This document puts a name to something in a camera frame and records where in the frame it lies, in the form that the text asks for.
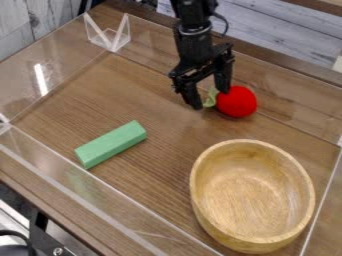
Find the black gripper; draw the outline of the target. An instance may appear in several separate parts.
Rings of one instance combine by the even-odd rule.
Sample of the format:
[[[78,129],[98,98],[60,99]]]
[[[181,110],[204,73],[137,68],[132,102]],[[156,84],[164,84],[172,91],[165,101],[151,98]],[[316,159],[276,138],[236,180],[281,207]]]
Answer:
[[[203,108],[196,84],[209,75],[213,76],[216,89],[227,94],[231,86],[232,63],[232,44],[221,43],[212,46],[213,55],[201,63],[191,63],[180,60],[175,68],[169,71],[168,77],[172,80],[172,87],[180,92],[184,102],[195,109]]]

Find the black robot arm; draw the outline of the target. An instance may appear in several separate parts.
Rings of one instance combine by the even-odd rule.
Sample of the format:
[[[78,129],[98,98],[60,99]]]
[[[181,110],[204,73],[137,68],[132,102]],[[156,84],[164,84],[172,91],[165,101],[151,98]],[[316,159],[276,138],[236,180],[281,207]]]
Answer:
[[[233,54],[232,44],[212,43],[213,16],[224,22],[225,35],[227,19],[215,11],[217,0],[171,0],[171,6],[177,18],[173,25],[173,39],[179,54],[179,63],[169,71],[172,88],[181,95],[184,102],[195,109],[203,108],[197,83],[213,76],[215,88],[223,94],[229,92]]]

